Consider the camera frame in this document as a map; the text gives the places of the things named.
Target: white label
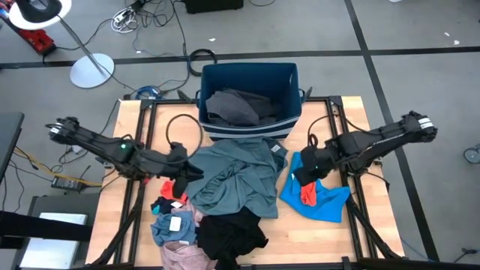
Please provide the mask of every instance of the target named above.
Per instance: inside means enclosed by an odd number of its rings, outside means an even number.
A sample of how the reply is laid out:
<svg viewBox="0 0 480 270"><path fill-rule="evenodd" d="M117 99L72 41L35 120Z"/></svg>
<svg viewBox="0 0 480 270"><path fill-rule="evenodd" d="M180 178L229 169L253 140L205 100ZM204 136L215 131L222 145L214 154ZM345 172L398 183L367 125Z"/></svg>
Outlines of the white label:
<svg viewBox="0 0 480 270"><path fill-rule="evenodd" d="M276 151L280 150L280 146L275 145L275 146L272 147L270 150L275 153Z"/></svg>
<svg viewBox="0 0 480 270"><path fill-rule="evenodd" d="M430 128L430 127L433 127L433 126L434 126L434 124L432 124L431 122L428 122L428 123L425 123L425 124L420 124L421 129Z"/></svg>
<svg viewBox="0 0 480 270"><path fill-rule="evenodd" d="M183 206L183 203L181 203L181 202L172 202L171 205L172 205L173 207L175 207L175 208L180 208L180 207Z"/></svg>
<svg viewBox="0 0 480 270"><path fill-rule="evenodd" d="M172 232L178 232L180 230L180 224L182 223L181 217L172 217L170 220L170 228Z"/></svg>
<svg viewBox="0 0 480 270"><path fill-rule="evenodd" d="M422 118L418 120L418 123L420 123L420 125L428 122L431 122L429 118Z"/></svg>

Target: wooden table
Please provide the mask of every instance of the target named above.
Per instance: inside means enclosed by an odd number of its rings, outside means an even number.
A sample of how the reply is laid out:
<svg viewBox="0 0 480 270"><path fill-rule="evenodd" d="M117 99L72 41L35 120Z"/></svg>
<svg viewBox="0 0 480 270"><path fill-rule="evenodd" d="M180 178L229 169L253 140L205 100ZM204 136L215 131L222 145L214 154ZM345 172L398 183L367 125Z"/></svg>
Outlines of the wooden table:
<svg viewBox="0 0 480 270"><path fill-rule="evenodd" d="M360 97L343 97L343 107L346 117L350 121L360 128L370 129ZM146 137L147 133L146 127L148 127L149 123L149 113L147 112L145 115L143 138ZM157 118L151 148L168 153L170 148L165 138L167 122L180 113L187 113L197 117L198 109L192 104L169 104L160 105L156 113ZM139 114L139 101L122 101L118 111L114 137L121 137L125 134L134 135L137 129ZM307 102L303 105L300 119L290 135L282 142L283 146L289 150L287 155L289 165L293 152L300 151L306 146L308 126L315 119L324 115L327 115L324 103ZM339 121L337 126L337 129L341 131ZM173 122L170 128L170 138L173 141L183 143L190 154L200 138L197 130L198 127L191 119L179 118L178 121ZM332 137L327 118L317 122L312 131L318 136L319 147L322 147L320 145L321 142ZM209 139L207 133L204 133L204 135L202 145L210 146L213 142ZM284 169L278 179L277 189L279 194L284 188L288 169ZM382 170L379 166L372 166L369 170L379 176L382 175ZM104 184L106 185L115 177L116 174L113 173L104 181ZM160 249L154 243L150 230L150 224L153 224L156 218L150 211L150 204L160 196L161 185L164 181L166 181L165 178L154 179L148 183L145 189L135 266L162 266ZM120 178L102 191L88 249L87 263L91 263L100 256L119 228L126 182L126 179ZM363 175L361 182L371 224L394 252L404 255L385 183L372 175ZM331 172L327 178L322 180L322 184L327 188L341 186L339 173ZM134 194L137 192L137 185L136 183L133 187ZM248 255L240 256L237 259L239 264L337 263L341 261L341 257L345 256L348 256L351 261L356 260L346 207L343 207L342 223L307 219L294 211L281 199L277 200L277 207L279 212L278 219L263 218L259 224L269 239L267 246L265 248L257 248ZM360 223L357 222L357 224L361 246L364 254L368 256L363 227ZM131 227L124 240L123 262L128 257L130 239Z"/></svg>

